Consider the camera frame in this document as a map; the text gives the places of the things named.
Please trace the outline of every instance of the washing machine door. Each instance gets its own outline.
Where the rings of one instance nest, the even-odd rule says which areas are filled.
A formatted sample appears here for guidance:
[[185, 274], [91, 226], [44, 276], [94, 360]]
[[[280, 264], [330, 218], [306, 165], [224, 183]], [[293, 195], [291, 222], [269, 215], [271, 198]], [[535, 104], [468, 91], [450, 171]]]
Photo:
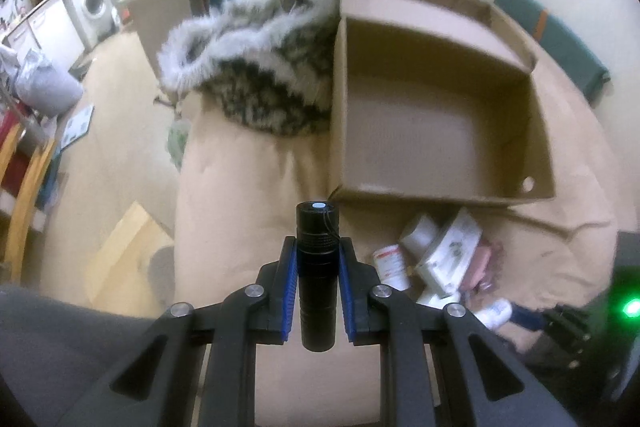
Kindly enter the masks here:
[[82, 0], [82, 13], [89, 20], [100, 19], [106, 11], [106, 0]]

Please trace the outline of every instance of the black cylinder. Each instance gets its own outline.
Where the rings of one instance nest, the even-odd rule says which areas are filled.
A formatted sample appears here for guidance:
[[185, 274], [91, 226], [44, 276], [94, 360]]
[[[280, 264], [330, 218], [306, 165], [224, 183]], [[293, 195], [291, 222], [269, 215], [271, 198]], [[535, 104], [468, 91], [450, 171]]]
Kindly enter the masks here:
[[296, 207], [302, 345], [327, 351], [335, 342], [340, 237], [338, 210], [326, 201]]

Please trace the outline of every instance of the washing machine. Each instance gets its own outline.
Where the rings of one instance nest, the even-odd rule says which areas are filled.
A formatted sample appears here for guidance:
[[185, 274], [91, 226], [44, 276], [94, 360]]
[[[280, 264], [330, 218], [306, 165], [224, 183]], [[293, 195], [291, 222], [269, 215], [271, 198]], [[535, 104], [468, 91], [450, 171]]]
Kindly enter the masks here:
[[111, 0], [63, 0], [82, 44], [87, 51], [111, 35], [116, 25], [111, 11]]

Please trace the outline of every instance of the orange strap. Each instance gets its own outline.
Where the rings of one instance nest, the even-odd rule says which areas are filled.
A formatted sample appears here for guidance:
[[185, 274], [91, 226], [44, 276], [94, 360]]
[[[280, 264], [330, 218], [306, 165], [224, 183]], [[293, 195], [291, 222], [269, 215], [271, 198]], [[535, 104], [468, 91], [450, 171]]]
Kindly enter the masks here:
[[545, 32], [546, 20], [549, 17], [549, 12], [546, 10], [542, 10], [540, 12], [540, 18], [538, 19], [538, 23], [536, 24], [536, 29], [533, 30], [532, 36], [536, 39], [536, 42], [540, 42], [542, 38], [542, 34]]

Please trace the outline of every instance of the green light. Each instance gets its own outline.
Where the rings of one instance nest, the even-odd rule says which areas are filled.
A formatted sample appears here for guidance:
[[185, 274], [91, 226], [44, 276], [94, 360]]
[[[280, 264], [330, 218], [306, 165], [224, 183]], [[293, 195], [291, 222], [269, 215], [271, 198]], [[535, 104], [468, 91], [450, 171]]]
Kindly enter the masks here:
[[629, 318], [640, 317], [640, 299], [631, 299], [622, 308], [622, 312]]

